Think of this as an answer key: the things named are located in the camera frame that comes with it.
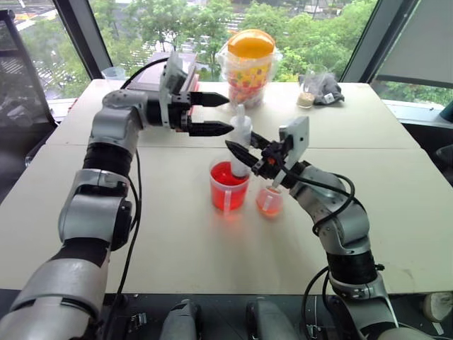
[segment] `black cable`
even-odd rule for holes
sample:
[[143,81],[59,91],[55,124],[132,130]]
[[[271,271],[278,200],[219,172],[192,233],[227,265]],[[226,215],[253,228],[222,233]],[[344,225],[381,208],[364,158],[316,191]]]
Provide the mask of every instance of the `black cable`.
[[161,58],[154,60],[153,62],[150,62],[149,64],[144,65],[143,67],[140,67],[137,72],[135,72],[125,83],[120,87],[121,89],[126,89],[126,87],[132,82],[134,78],[136,78],[139,74],[141,74],[145,69],[154,66],[156,64],[160,64],[161,62],[166,62],[168,60],[168,57]]
[[296,174],[293,174],[284,164],[283,164],[283,160],[280,156],[277,156],[277,155],[272,155],[272,157],[275,159],[275,161],[277,162],[278,166],[283,170],[283,172],[285,172],[289,177],[292,177],[293,179],[295,179],[296,181],[300,181],[302,183],[306,183],[306,184],[310,184],[312,186],[318,186],[320,188],[325,188],[325,189],[328,189],[328,190],[331,190],[331,191],[334,191],[336,193],[340,193],[344,196],[347,196],[348,198],[346,198],[346,201],[335,211],[333,211],[331,214],[325,216],[324,218],[321,218],[318,222],[316,222],[312,228],[312,232],[318,236],[319,235],[319,226],[322,225],[323,223],[329,221],[329,220],[332,220],[334,217],[336,217],[337,215],[339,215],[342,211],[344,211],[348,206],[349,204],[352,202],[352,201],[355,201],[357,204],[360,204],[360,202],[358,202],[357,199],[355,199],[355,186],[354,186],[354,183],[346,176],[343,176],[343,175],[340,175],[340,174],[333,174],[334,176],[337,176],[338,178],[346,181],[350,187],[350,192],[347,193],[346,191],[343,191],[341,189],[338,189],[334,186],[329,186],[328,184],[324,184],[324,183],[321,183],[321,182],[318,182],[318,181],[312,181],[310,179],[306,179],[306,178],[303,178],[301,176],[298,176]]
[[[129,176],[127,176],[127,179],[129,179],[130,188],[132,189],[132,193],[134,194],[135,207],[138,207],[139,206],[139,196],[137,195],[137,190],[135,189],[134,182],[132,182],[132,179]],[[135,208],[134,219],[132,220],[132,224],[131,224],[131,228],[130,228],[131,230],[134,229],[135,224],[137,223],[138,212],[139,212],[138,209]]]
[[131,226],[131,230],[135,227],[135,231],[134,231],[132,240],[129,245],[129,250],[127,251],[126,262],[125,262],[125,266],[122,270],[120,284],[119,284],[117,292],[115,294],[115,299],[113,300],[112,307],[110,308],[110,311],[108,313],[107,322],[105,323],[105,326],[104,326],[104,337],[103,337],[104,339],[108,338],[108,332],[110,330],[110,325],[112,324],[112,321],[113,321],[113,315],[115,314],[115,310],[117,309],[117,307],[120,303],[120,299],[122,297],[122,289],[124,288],[124,285],[126,283],[127,272],[129,270],[130,260],[132,258],[132,252],[134,251],[134,245],[135,245],[135,241],[137,240],[137,235],[139,233],[139,228],[140,228],[140,221],[142,219],[142,170],[140,169],[140,157],[139,157],[138,150],[135,152],[135,156],[137,158],[137,177],[138,177],[138,182],[139,182],[138,194],[137,194],[137,190],[135,189],[134,183],[132,182],[130,177],[128,177],[128,179],[130,181],[132,193],[134,194],[134,199],[135,199],[135,214],[134,214],[134,219],[132,221],[132,226]]
[[328,273],[329,271],[326,272],[326,277],[324,278],[324,283],[323,283],[323,304],[324,304],[324,307],[327,309],[327,311],[330,313],[331,312],[331,309],[328,307],[327,305],[327,285],[328,285]]
[[313,285],[315,284],[315,282],[327,271],[328,271],[328,267],[324,267],[311,279],[311,281],[305,288],[304,296],[302,298],[302,311],[301,311],[302,331],[304,332],[304,335],[307,339],[310,339],[311,337],[310,337],[308,329],[306,328],[306,326],[307,326],[307,324],[306,324],[306,302],[308,300],[310,290],[313,287]]

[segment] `red plastic cup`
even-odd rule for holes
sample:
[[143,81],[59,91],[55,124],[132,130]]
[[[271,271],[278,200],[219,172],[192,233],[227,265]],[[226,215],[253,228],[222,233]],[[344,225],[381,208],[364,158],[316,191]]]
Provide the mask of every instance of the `red plastic cup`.
[[231,173],[230,161],[214,161],[210,166],[212,204],[224,211],[240,208],[243,205],[248,188],[248,178],[237,178]]

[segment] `tree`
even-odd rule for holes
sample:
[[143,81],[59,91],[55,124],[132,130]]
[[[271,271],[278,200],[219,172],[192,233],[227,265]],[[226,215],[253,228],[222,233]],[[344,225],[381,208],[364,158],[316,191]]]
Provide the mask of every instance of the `tree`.
[[306,13],[291,18],[277,78],[291,79],[286,72],[304,73],[308,64],[322,64],[340,77],[375,4],[376,0],[356,0],[332,19],[312,20]]
[[240,25],[242,30],[257,28],[270,34],[278,47],[283,46],[285,26],[288,22],[287,10],[272,7],[267,4],[259,4],[253,1],[246,9],[245,18]]
[[175,50],[193,27],[194,8],[185,0],[134,0],[127,8],[130,23],[144,42],[170,43]]
[[117,4],[115,0],[92,0],[90,1],[96,23],[101,30],[109,30],[118,38],[120,34],[115,22]]
[[416,103],[432,102],[447,106],[453,101],[453,89],[396,83],[392,81],[374,81],[374,90],[382,99],[392,101],[411,101]]
[[195,51],[199,61],[209,66],[213,81],[218,80],[220,74],[215,55],[230,36],[226,24],[232,16],[230,0],[211,0],[206,7],[200,8],[194,20]]
[[45,90],[64,98],[79,96],[88,86],[89,78],[62,24],[57,19],[41,19],[22,34],[28,54],[44,74]]
[[118,32],[115,12],[119,8],[115,0],[93,0],[90,4],[113,65],[133,74],[146,63],[153,51],[146,49],[137,36]]

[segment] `red liquid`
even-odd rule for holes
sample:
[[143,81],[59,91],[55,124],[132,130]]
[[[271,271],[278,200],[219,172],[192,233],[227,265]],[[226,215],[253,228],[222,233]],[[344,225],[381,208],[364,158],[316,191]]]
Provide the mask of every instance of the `red liquid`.
[[[225,186],[237,186],[248,180],[248,176],[240,179],[234,177],[231,173],[231,162],[229,161],[222,161],[214,165],[211,169],[211,176],[216,182],[224,184]],[[243,200],[246,197],[247,187],[248,185],[245,185],[239,190],[234,188],[231,190],[230,210],[237,209],[243,204]],[[223,210],[225,208],[225,191],[211,183],[211,196],[212,203],[214,203],[214,205],[219,209]]]

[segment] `plastic bottle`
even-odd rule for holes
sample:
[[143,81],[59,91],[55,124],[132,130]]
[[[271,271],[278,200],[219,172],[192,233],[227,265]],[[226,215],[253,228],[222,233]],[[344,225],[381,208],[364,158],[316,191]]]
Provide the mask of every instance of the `plastic bottle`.
[[[236,115],[230,120],[230,124],[234,127],[234,130],[230,132],[231,140],[248,149],[252,133],[252,120],[246,115],[246,109],[243,105],[237,106]],[[231,172],[235,177],[241,178],[248,176],[249,169],[235,156],[231,155]]]

